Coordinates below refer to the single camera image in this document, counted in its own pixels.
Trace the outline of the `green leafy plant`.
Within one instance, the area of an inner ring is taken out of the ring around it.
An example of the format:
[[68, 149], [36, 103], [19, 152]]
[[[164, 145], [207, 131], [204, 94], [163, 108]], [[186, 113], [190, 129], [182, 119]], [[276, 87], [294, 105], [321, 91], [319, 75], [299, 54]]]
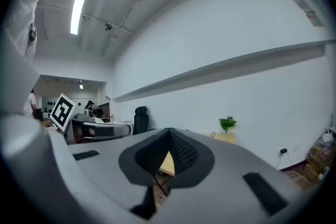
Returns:
[[229, 129], [235, 127], [237, 123], [233, 116], [228, 116], [225, 119], [219, 119], [219, 122], [225, 133], [227, 133]]

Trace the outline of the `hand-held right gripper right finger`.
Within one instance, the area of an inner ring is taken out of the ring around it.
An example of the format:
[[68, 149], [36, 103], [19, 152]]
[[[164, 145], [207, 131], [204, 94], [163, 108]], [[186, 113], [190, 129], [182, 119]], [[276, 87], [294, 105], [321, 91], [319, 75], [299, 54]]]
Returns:
[[[214, 167], [195, 187], [172, 189], [157, 212], [157, 224], [289, 224], [302, 192], [285, 174], [235, 144], [182, 131], [214, 154]], [[288, 203], [270, 216], [243, 176], [257, 172]]]

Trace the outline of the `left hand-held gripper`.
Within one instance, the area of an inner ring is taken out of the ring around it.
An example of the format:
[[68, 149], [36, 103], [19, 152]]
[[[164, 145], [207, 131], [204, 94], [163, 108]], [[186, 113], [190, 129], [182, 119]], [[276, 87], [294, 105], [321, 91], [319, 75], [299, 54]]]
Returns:
[[[58, 97], [50, 114], [56, 131], [62, 134], [68, 144], [75, 144], [72, 120], [78, 114], [84, 114], [84, 107], [79, 106], [63, 93]], [[123, 137], [131, 134], [131, 126], [127, 124], [84, 124], [83, 135], [91, 137]]]

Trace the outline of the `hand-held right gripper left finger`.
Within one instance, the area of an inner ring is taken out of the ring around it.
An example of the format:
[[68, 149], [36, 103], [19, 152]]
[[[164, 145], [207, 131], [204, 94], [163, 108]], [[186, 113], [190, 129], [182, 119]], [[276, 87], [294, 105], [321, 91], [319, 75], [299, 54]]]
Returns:
[[97, 150], [77, 164], [105, 201], [98, 202], [113, 219], [170, 219], [171, 199], [156, 208], [154, 176], [169, 144], [169, 130], [154, 130], [116, 140], [70, 146], [72, 153]]

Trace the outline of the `cardboard box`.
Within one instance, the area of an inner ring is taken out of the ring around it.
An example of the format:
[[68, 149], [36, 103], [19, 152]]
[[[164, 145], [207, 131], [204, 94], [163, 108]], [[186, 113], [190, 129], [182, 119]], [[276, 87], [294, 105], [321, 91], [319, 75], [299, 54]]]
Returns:
[[331, 167], [333, 156], [327, 148], [314, 146], [310, 149], [307, 162], [304, 167], [304, 173], [311, 182], [319, 179], [320, 174], [324, 174], [326, 167]]

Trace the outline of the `black office chair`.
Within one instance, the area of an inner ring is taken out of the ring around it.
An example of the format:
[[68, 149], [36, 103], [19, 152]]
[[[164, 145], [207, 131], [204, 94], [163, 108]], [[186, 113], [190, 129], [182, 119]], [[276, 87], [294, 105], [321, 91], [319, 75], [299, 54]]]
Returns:
[[155, 128], [148, 129], [149, 115], [147, 114], [146, 111], [147, 111], [146, 106], [140, 106], [135, 109], [135, 116], [133, 122], [133, 135], [155, 130]]

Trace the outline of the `long ceiling light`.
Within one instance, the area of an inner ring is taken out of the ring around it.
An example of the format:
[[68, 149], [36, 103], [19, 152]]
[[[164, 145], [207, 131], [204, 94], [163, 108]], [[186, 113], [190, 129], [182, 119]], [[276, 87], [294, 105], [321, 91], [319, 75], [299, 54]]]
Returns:
[[84, 2], [85, 0], [74, 0], [70, 22], [70, 33], [73, 35], [78, 34], [79, 21]]

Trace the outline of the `person's white shirt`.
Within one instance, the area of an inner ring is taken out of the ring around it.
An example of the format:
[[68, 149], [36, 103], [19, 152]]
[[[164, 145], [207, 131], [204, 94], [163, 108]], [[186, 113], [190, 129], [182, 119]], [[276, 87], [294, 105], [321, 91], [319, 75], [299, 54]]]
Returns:
[[29, 42], [38, 0], [12, 0], [0, 24], [0, 113], [24, 115], [24, 105], [38, 80], [32, 60], [37, 43]]

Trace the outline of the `white router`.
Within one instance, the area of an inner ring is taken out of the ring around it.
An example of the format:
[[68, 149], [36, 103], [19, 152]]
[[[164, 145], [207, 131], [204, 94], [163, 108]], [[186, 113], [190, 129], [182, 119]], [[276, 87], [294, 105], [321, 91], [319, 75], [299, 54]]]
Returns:
[[322, 139], [325, 143], [333, 143], [336, 139], [336, 126], [329, 127], [327, 132], [323, 134]]

